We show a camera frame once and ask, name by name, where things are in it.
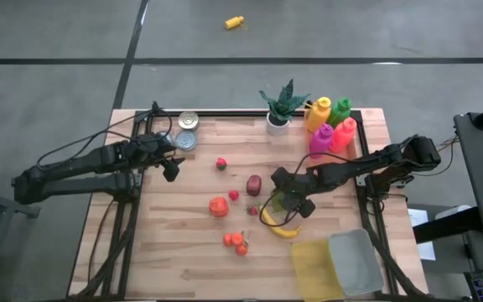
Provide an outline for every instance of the potted plant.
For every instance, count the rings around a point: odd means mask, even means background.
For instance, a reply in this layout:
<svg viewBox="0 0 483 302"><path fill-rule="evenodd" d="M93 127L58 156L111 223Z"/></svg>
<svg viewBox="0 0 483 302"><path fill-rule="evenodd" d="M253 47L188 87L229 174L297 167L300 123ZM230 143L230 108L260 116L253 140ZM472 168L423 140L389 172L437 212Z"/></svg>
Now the potted plant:
<svg viewBox="0 0 483 302"><path fill-rule="evenodd" d="M293 79L283 87L276 101L267 97L264 91L259 92L269 105L266 129L271 135L285 134L288 131L288 123L292 120L292 114L310 96L310 94L293 96Z"/></svg>

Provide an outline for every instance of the plastic bottle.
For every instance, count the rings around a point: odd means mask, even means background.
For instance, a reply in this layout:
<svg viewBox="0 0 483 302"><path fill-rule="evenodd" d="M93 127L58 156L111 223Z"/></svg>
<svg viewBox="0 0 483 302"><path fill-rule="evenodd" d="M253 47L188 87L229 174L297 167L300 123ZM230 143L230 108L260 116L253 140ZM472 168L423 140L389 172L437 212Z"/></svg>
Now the plastic bottle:
<svg viewBox="0 0 483 302"><path fill-rule="evenodd" d="M310 140L309 152L327 152L332 136L333 128L326 123L322 124ZM320 154L310 155L310 158L312 159L319 159L320 157Z"/></svg>
<svg viewBox="0 0 483 302"><path fill-rule="evenodd" d="M314 132L327 121L331 114L331 100L328 97L321 97L312 105L307 118L306 126L307 130Z"/></svg>
<svg viewBox="0 0 483 302"><path fill-rule="evenodd" d="M350 116L351 101L347 97L343 97L340 101L336 102L331 109L331 114L327 119L327 123L331 125L333 129L341 122L344 122L347 117Z"/></svg>
<svg viewBox="0 0 483 302"><path fill-rule="evenodd" d="M245 20L245 18L243 18L243 16L237 16L237 17L234 17L234 18L230 18L230 19L225 21L225 29L233 29L236 26L241 25L244 20Z"/></svg>
<svg viewBox="0 0 483 302"><path fill-rule="evenodd" d="M332 153L340 153L344 151L345 146L351 142L356 135L357 122L351 117L348 117L344 122L341 122L333 132L331 144L329 149Z"/></svg>

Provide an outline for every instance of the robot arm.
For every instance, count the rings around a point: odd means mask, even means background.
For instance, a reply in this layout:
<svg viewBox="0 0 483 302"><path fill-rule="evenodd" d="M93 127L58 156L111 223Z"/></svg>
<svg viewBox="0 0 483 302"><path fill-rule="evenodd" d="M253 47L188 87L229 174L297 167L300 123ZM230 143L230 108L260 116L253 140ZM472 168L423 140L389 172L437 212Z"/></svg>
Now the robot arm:
<svg viewBox="0 0 483 302"><path fill-rule="evenodd" d="M153 112L158 110L153 104ZM137 120L146 122L150 129L152 116ZM165 156L175 151L168 139L163 135L152 133L136 135L130 141L111 143L91 150L87 155L67 159L58 163L35 165L26 169L20 176L13 178L14 199L21 204L32 204L49 198L52 195L71 195L92 192L106 192L118 200L131 199L138 176L131 170L149 166L164 167L164 177L174 181L179 172L178 165L184 159ZM96 174L113 173L107 177L90 177L66 180L69 177L94 172Z"/></svg>
<svg viewBox="0 0 483 302"><path fill-rule="evenodd" d="M411 172L432 170L440 162L439 153L430 138L413 136L403 143L390 144L346 163L309 167L305 174L291 174L281 167L273 173L272 181L284 193L279 201L281 207L306 218L315 209L314 203L307 199L309 195L330 192L351 178L361 177L368 189L368 197L377 197L388 193L393 183L411 181ZM382 168L386 169L370 174Z"/></svg>

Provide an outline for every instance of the floor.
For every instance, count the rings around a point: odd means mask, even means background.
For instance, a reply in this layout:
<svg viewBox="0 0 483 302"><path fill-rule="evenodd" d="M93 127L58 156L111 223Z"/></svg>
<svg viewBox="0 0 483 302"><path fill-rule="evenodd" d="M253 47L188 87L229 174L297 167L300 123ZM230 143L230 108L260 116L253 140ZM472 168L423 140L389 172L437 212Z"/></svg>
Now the floor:
<svg viewBox="0 0 483 302"><path fill-rule="evenodd" d="M236 15L247 30L225 31ZM290 78L314 98L383 107L395 142L443 141L453 115L483 110L483 0L0 0L0 195L40 155L105 127L113 108L265 107L257 91ZM407 194L475 204L459 150ZM36 221L17 216L0 300L65 297L88 201L50 198ZM466 294L459 273L426 272L438 297Z"/></svg>

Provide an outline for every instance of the white pot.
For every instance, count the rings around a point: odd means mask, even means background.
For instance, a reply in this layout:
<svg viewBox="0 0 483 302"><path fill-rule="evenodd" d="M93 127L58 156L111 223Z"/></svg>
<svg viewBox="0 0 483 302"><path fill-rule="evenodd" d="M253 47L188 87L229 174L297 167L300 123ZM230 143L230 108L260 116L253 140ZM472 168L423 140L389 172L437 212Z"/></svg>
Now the white pot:
<svg viewBox="0 0 483 302"><path fill-rule="evenodd" d="M282 126L275 126L269 121L269 112L267 113L266 120L267 120L266 130L268 134L273 136L279 136L279 135L284 135L288 132L288 125L290 124L290 121L287 121Z"/></svg>

